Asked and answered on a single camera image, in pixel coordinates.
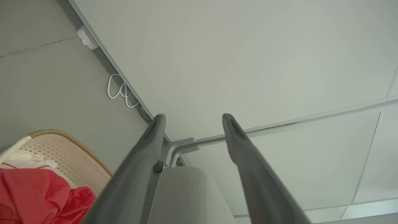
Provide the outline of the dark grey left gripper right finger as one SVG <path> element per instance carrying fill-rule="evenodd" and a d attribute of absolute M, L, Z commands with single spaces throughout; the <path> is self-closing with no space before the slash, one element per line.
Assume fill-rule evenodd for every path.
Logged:
<path fill-rule="evenodd" d="M 223 114 L 227 149 L 238 168 L 253 224 L 309 224 L 306 214 L 231 114 Z"/>

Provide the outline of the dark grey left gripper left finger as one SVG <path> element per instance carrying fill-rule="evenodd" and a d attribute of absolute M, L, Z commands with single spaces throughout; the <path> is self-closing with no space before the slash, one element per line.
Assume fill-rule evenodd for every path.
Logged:
<path fill-rule="evenodd" d="M 165 131 L 164 114 L 155 116 L 137 144 L 98 196 L 83 224 L 144 224 L 154 192 L 153 166 L 158 162 Z"/>

